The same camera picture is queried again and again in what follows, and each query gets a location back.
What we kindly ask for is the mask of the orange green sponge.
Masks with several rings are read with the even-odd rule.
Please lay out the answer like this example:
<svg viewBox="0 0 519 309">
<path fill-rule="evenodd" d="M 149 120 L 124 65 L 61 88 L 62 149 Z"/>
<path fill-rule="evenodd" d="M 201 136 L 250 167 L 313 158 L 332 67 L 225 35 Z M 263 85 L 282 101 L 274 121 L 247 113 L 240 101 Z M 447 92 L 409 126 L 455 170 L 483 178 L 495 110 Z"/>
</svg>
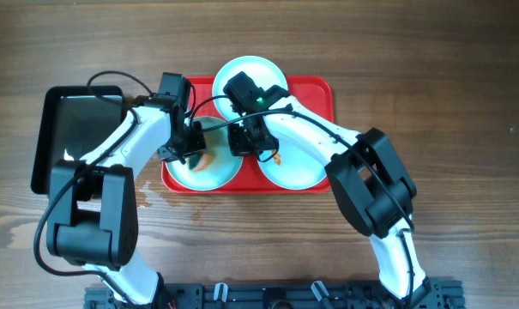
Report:
<svg viewBox="0 0 519 309">
<path fill-rule="evenodd" d="M 214 160 L 215 153 L 211 151 L 201 151 L 192 155 L 188 159 L 189 169 L 194 172 L 199 172 L 206 169 Z"/>
</svg>

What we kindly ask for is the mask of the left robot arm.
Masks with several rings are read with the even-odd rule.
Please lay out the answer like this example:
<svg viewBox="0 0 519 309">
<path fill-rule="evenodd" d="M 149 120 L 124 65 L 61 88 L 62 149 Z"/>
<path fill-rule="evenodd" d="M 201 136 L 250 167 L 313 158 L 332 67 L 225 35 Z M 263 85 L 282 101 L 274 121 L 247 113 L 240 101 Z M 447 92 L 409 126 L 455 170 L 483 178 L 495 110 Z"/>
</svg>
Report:
<svg viewBox="0 0 519 309">
<path fill-rule="evenodd" d="M 140 96 L 126 119 L 79 161 L 51 170 L 50 202 L 34 241 L 76 266 L 73 276 L 95 275 L 117 306 L 172 308 L 162 276 L 136 250 L 138 219 L 134 180 L 153 152 L 170 141 L 186 155 L 189 94 Z"/>
</svg>

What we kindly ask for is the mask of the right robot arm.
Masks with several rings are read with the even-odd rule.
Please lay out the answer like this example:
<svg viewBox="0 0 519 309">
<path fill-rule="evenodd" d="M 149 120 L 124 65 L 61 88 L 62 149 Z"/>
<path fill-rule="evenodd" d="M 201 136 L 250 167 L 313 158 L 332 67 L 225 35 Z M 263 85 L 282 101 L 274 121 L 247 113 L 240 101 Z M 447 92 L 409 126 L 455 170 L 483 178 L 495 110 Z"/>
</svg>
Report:
<svg viewBox="0 0 519 309">
<path fill-rule="evenodd" d="M 263 89 L 244 72 L 231 77 L 223 92 L 251 146 L 271 136 L 323 165 L 340 212 L 371 242 L 380 283 L 403 305 L 419 303 L 427 276 L 413 247 L 417 189 L 388 137 L 376 128 L 365 133 L 342 128 L 288 90 L 278 85 Z"/>
</svg>

